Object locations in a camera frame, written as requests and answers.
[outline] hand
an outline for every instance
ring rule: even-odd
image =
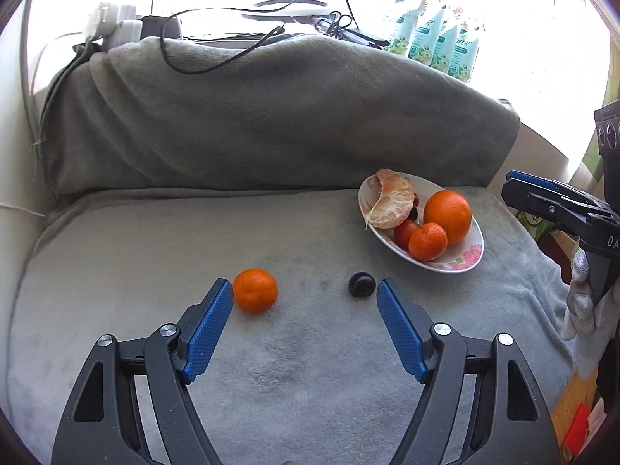
[[[588,377],[599,362],[607,343],[616,332],[620,318],[620,279],[594,305],[590,286],[590,265],[585,252],[578,248],[571,263],[572,279],[566,297],[562,339],[575,336],[575,364],[582,378]]]

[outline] fleece blanket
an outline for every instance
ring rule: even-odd
[[[422,387],[402,368],[375,297],[348,294],[356,271],[397,278],[411,301],[463,335],[512,334],[553,407],[571,370],[559,336],[567,293],[560,269],[487,190],[458,190],[485,240],[480,264],[463,274],[431,273],[385,248],[365,231],[355,189],[84,196],[41,238],[17,298],[15,429],[47,465],[64,404],[100,335],[149,335],[199,302],[217,277],[249,267],[276,276],[278,301],[260,316],[234,309],[207,372],[189,388],[224,464],[389,463]],[[470,377],[446,462],[460,453]],[[138,392],[151,454],[168,463],[143,378]]]
[[[166,44],[189,70],[239,52]],[[195,76],[169,68],[155,37],[91,54],[61,77],[43,111],[37,147],[58,195],[354,188],[382,167],[487,186],[520,124],[459,80],[325,36],[278,38]]]

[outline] dark purple fruit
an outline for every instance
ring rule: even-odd
[[[353,297],[368,297],[377,288],[377,284],[370,274],[355,273],[349,278],[348,288]]]
[[[407,218],[412,222],[415,222],[418,219],[418,209],[415,206],[411,209],[411,213],[409,213]]]

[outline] plate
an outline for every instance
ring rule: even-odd
[[[424,206],[430,196],[443,189],[432,181],[416,177],[415,175],[401,173],[401,177],[407,178],[411,182],[411,185],[413,185],[413,190],[420,198],[420,205],[418,205],[418,218],[421,220],[424,218]],[[362,183],[358,193],[358,203],[360,205],[362,215],[367,214],[373,208],[374,203],[376,203],[379,199],[380,193],[381,184],[379,183],[379,178],[377,178],[376,175],[372,175],[364,180],[364,183]],[[478,262],[482,259],[482,254],[484,252],[484,239],[482,238],[482,231],[473,216],[471,219],[471,228],[465,239],[456,245],[448,246],[448,249],[444,252],[444,254],[442,254],[441,257],[438,257],[430,262],[420,262],[419,260],[414,259],[407,251],[399,248],[396,243],[394,243],[393,229],[377,229],[370,224],[368,227],[371,231],[373,231],[374,235],[394,253],[397,253],[402,258],[410,261],[412,264],[424,267],[429,271],[435,271],[436,273],[457,274],[470,271],[478,265]]]

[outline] metal bolt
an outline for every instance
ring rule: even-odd
[[[500,341],[504,346],[510,346],[515,340],[512,338],[510,334],[500,334],[497,336],[497,340]]]
[[[109,334],[102,335],[97,339],[97,344],[99,346],[110,346],[110,344],[112,344],[112,336]]]
[[[177,333],[177,326],[175,324],[162,325],[161,329],[159,329],[159,333],[164,337],[175,335]]]
[[[448,324],[435,324],[433,330],[435,331],[435,334],[439,335],[449,335],[450,332],[452,332],[452,329]]]

